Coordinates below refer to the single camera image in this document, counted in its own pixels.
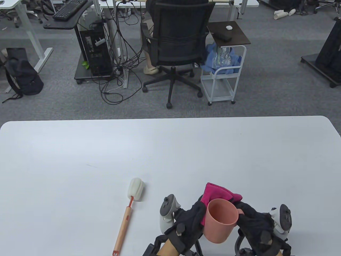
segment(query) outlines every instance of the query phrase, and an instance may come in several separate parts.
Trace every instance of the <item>wooden brush handle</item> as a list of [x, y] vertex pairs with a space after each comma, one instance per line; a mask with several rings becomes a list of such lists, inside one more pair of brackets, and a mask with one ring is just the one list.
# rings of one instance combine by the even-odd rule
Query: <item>wooden brush handle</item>
[[123, 240], [124, 240], [125, 233], [127, 231], [127, 227], [128, 227], [128, 223], [130, 219], [130, 212], [131, 212], [131, 207], [127, 207], [125, 209], [120, 231], [117, 236], [116, 244], [115, 244], [114, 251], [113, 251], [113, 256], [118, 256], [120, 254], [121, 247], [123, 244]]

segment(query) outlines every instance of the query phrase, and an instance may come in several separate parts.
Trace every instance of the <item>person's leg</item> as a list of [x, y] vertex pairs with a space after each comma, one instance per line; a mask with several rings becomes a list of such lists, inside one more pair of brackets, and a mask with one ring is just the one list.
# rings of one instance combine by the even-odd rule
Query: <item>person's leg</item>
[[[154, 28], [154, 23], [151, 19], [149, 20], [145, 20], [144, 23], [147, 24], [147, 27], [148, 27], [148, 30], [149, 30], [149, 33], [151, 35], [153, 35], [153, 28]], [[149, 54], [148, 52], [146, 51], [143, 51], [145, 53], [145, 57], [146, 57], [146, 62], [147, 62], [147, 65], [145, 66], [145, 68], [143, 69], [143, 72], [146, 74], [146, 75], [153, 75], [153, 74], [156, 74], [158, 73], [158, 69], [156, 67], [153, 67], [153, 65], [151, 64], [151, 61], [150, 61], [150, 57], [149, 57]]]

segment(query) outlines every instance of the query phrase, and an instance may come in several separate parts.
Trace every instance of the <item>backpack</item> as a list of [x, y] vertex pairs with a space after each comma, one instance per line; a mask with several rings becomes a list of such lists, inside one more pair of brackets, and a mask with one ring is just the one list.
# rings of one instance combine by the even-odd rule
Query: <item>backpack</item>
[[5, 63], [6, 78], [12, 87], [15, 95], [6, 99], [16, 100], [23, 95], [36, 95], [43, 89], [44, 83], [41, 81], [36, 70], [28, 62], [25, 48], [7, 48], [8, 60]]

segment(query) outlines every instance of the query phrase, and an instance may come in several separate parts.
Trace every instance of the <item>pink cup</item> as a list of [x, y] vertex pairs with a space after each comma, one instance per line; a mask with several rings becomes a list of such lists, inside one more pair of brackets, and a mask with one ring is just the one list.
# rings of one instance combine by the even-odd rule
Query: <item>pink cup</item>
[[239, 214], [244, 214], [225, 199], [213, 199], [208, 203], [203, 234], [212, 243], [224, 242], [236, 226]]

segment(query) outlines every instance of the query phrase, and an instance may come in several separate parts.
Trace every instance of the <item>blue plastic bag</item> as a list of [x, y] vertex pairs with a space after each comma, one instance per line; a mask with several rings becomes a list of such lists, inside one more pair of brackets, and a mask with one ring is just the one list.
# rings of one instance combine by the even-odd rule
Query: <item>blue plastic bag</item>
[[[222, 67], [233, 67], [239, 66], [241, 62], [241, 56], [235, 54], [235, 51], [232, 47], [217, 47], [216, 43], [206, 45], [207, 58], [205, 61], [205, 65], [202, 65], [201, 68], [204, 71], [212, 72]], [[239, 68], [237, 69], [223, 69], [218, 72], [221, 74], [232, 74], [238, 73]]]

